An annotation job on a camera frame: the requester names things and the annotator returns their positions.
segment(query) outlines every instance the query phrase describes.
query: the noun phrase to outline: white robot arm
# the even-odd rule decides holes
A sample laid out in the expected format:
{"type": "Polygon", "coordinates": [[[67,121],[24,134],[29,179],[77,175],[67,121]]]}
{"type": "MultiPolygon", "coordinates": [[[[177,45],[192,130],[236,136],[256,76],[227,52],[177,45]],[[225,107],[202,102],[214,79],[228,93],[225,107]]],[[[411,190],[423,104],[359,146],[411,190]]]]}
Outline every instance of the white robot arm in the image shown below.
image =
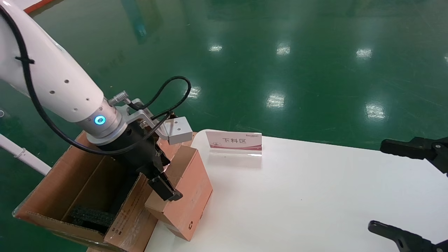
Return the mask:
{"type": "Polygon", "coordinates": [[[191,140],[192,130],[186,118],[172,115],[172,110],[187,98],[189,80],[176,76],[163,84],[160,91],[174,79],[185,80],[189,87],[180,102],[156,116],[147,107],[160,91],[148,104],[139,99],[130,101],[126,92],[107,100],[69,53],[12,1],[0,0],[0,14],[0,79],[29,96],[43,120],[62,139],[90,153],[114,156],[145,174],[162,199],[180,199],[182,194],[164,174],[163,166],[169,160],[151,136],[157,133],[170,144],[191,140]],[[124,106],[116,106],[122,101],[124,106]],[[79,125],[100,150],[69,139],[51,122],[42,105],[79,125]],[[152,130],[146,132],[147,126],[152,130]]]}

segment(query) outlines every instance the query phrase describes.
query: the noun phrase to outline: box flap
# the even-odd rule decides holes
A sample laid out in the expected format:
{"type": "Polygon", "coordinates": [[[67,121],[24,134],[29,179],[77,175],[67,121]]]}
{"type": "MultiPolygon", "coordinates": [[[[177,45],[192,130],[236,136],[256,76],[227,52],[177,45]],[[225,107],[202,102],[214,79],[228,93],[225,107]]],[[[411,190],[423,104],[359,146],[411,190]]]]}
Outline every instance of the box flap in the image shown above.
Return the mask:
{"type": "MultiPolygon", "coordinates": [[[[131,251],[136,246],[136,241],[139,238],[136,234],[142,235],[139,233],[139,230],[151,227],[149,223],[154,221],[154,217],[144,208],[145,202],[152,192],[152,188],[147,181],[147,178],[140,174],[124,204],[121,206],[116,219],[104,236],[105,242],[131,251]]],[[[152,234],[154,226],[155,223],[150,228],[150,234],[152,234]]]]}
{"type": "Polygon", "coordinates": [[[37,213],[31,213],[31,212],[27,213],[29,215],[29,219],[31,219],[33,223],[36,223],[38,226],[46,227],[51,231],[75,235],[77,237],[91,240],[94,242],[99,243],[103,242],[103,235],[96,230],[75,226],[66,222],[61,222],[55,219],[42,216],[37,213]]]}
{"type": "MultiPolygon", "coordinates": [[[[174,188],[177,188],[177,184],[181,180],[182,176],[186,173],[190,167],[191,162],[194,160],[194,156],[199,155],[198,150],[188,146],[181,146],[174,156],[168,169],[165,171],[169,181],[174,188]]],[[[169,201],[164,201],[158,194],[153,193],[149,196],[147,207],[163,213],[165,206],[169,201]]]]}
{"type": "Polygon", "coordinates": [[[182,175],[185,173],[186,169],[190,166],[191,161],[193,160],[194,155],[197,150],[195,148],[191,148],[188,146],[181,146],[177,151],[176,155],[171,161],[171,164],[168,166],[168,169],[165,171],[168,179],[170,180],[172,186],[176,188],[177,183],[182,178],[182,175]],[[170,169],[170,167],[185,167],[186,169],[170,169]]]}
{"type": "MultiPolygon", "coordinates": [[[[96,148],[89,143],[85,132],[77,137],[77,141],[96,148]]],[[[102,159],[103,156],[70,146],[13,215],[29,221],[26,213],[32,212],[61,220],[102,159]]]]}

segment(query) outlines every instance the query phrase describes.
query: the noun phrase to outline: cardboard box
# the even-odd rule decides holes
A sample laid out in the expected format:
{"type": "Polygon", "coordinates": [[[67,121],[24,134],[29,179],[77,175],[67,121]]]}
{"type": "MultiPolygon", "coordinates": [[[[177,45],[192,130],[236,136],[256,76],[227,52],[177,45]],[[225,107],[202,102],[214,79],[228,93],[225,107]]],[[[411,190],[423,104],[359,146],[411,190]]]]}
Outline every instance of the cardboard box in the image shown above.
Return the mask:
{"type": "MultiPolygon", "coordinates": [[[[85,132],[77,141],[96,148],[85,132]]],[[[157,219],[144,208],[152,193],[147,178],[127,171],[109,156],[98,156],[70,146],[52,170],[13,212],[13,216],[42,226],[54,234],[99,251],[142,252],[157,219]],[[123,201],[118,201],[117,194],[123,201]],[[75,206],[116,216],[104,232],[72,224],[75,206]]]]}
{"type": "Polygon", "coordinates": [[[180,146],[165,173],[183,197],[163,201],[152,192],[145,207],[172,233],[190,241],[213,191],[198,150],[180,146]]]}

